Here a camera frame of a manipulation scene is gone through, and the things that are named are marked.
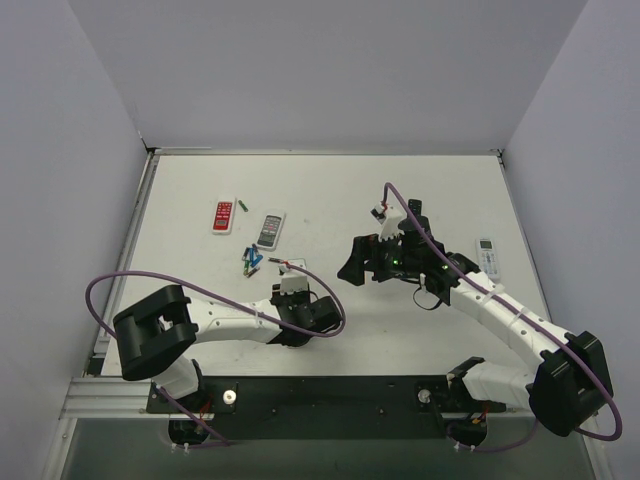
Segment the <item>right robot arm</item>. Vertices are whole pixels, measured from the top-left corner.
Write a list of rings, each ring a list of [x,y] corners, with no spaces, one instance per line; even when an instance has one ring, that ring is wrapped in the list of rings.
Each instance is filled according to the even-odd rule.
[[[453,394],[527,409],[558,436],[578,430],[612,400],[604,349],[594,335],[575,335],[515,301],[472,260],[446,251],[427,217],[386,217],[382,226],[354,238],[339,279],[361,286],[370,273],[376,282],[417,283],[476,320],[525,364],[517,369],[470,358],[448,374]]]

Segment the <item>white battery cover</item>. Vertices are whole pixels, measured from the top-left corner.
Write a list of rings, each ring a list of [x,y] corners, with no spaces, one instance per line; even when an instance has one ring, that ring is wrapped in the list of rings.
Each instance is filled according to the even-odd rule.
[[[305,270],[307,268],[306,262],[303,258],[288,259],[284,262],[284,265],[290,270]]]

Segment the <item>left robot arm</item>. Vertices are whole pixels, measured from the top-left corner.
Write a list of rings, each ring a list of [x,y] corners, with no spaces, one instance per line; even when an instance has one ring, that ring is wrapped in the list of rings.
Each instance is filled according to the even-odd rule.
[[[301,347],[313,337],[340,331],[343,324],[343,311],[329,296],[314,300],[307,291],[275,292],[236,309],[192,299],[180,285],[165,286],[114,318],[122,378],[153,381],[187,412],[205,398],[198,362],[185,356],[192,345],[251,341]]]

